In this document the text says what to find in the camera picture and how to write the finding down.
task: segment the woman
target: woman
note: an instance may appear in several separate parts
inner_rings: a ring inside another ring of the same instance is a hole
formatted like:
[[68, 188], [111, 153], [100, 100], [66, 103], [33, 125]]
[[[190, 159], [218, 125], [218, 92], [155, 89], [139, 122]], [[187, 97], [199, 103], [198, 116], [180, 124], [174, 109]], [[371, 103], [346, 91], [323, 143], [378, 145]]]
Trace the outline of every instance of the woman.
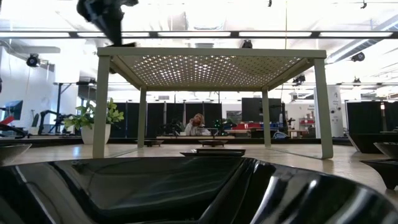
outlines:
[[187, 136], [209, 136], [209, 130], [205, 126], [205, 117], [202, 114], [196, 114], [187, 124], [185, 133]]

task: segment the black partition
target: black partition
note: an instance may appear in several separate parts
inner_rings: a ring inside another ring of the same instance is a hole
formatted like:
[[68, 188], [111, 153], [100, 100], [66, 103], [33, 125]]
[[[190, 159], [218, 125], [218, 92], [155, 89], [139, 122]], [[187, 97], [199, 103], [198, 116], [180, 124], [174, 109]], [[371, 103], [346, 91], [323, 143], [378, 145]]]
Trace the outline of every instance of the black partition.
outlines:
[[182, 117], [184, 113], [183, 103], [167, 103], [166, 105], [166, 122], [169, 124], [173, 119], [182, 122]]
[[[269, 121], [279, 122], [282, 101], [269, 98]], [[262, 122], [262, 98], [242, 98], [242, 121]]]
[[125, 138], [126, 131], [126, 122], [127, 122], [127, 113], [126, 113], [126, 105], [127, 103], [115, 103], [118, 106], [116, 109], [120, 112], [124, 113], [124, 120], [114, 123], [111, 125], [111, 138]]
[[387, 131], [392, 131], [398, 126], [398, 102], [384, 102]]
[[164, 103], [148, 103], [147, 138], [156, 138], [159, 126], [163, 125]]
[[205, 103], [205, 122], [206, 126], [212, 127], [215, 120], [223, 118], [221, 103]]
[[185, 103], [185, 121], [187, 123], [198, 113], [203, 114], [203, 103]]
[[138, 136], [139, 103], [127, 104], [127, 138]]
[[350, 134], [379, 134], [382, 131], [380, 101], [347, 102]]

